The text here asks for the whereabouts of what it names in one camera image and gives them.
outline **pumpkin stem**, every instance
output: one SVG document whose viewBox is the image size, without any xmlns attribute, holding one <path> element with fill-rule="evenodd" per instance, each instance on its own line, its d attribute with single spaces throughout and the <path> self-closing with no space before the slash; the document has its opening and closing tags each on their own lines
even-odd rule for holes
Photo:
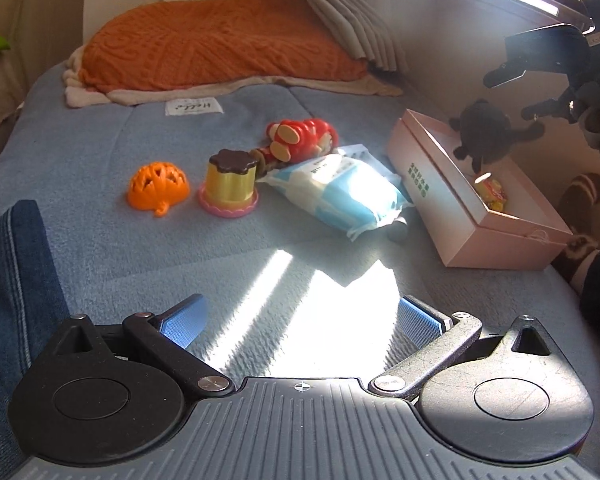
<svg viewBox="0 0 600 480">
<path fill-rule="evenodd" d="M 169 210 L 169 202 L 160 202 L 158 204 L 157 209 L 154 211 L 154 216 L 157 217 L 162 217 L 165 216 L 167 214 L 167 211 Z"/>
</svg>

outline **orange pillow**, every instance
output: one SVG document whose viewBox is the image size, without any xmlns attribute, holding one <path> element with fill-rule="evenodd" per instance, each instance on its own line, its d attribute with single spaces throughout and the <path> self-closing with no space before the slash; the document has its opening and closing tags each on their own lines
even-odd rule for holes
<svg viewBox="0 0 600 480">
<path fill-rule="evenodd" d="M 353 81 L 367 74 L 304 0 L 203 0 L 138 7 L 84 49 L 78 76 L 100 92 L 163 91 L 250 76 Z"/>
</svg>

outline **open box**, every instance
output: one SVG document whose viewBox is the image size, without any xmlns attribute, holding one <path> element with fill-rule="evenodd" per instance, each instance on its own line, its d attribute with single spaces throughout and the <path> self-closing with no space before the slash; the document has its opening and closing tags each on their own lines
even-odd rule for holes
<svg viewBox="0 0 600 480">
<path fill-rule="evenodd" d="M 487 208 L 471 179 L 471 160 L 457 160 L 458 133 L 428 116 L 405 111 L 387 147 L 443 263 L 481 269 L 544 269 L 573 237 L 570 229 L 509 158 L 485 166 L 508 200 Z"/>
</svg>

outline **dark plush toy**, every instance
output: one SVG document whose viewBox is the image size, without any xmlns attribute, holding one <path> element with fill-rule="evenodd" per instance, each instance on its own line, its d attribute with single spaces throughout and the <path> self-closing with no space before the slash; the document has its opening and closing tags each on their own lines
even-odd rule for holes
<svg viewBox="0 0 600 480">
<path fill-rule="evenodd" d="M 524 130 L 511 127 L 509 118 L 485 99 L 478 99 L 460 114 L 449 120 L 449 125 L 460 132 L 462 145 L 454 150 L 458 160 L 472 158 L 472 168 L 480 173 L 483 164 L 503 158 L 517 142 L 528 142 L 542 137 L 544 124 L 534 121 Z"/>
</svg>

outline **dark pants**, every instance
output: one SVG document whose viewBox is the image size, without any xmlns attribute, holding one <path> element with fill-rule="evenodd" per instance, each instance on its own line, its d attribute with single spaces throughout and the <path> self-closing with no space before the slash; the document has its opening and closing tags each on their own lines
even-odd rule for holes
<svg viewBox="0 0 600 480">
<path fill-rule="evenodd" d="M 600 254 L 587 274 L 582 313 L 600 336 Z M 22 460 L 7 404 L 31 362 L 69 316 L 35 202 L 0 218 L 0 478 Z"/>
</svg>

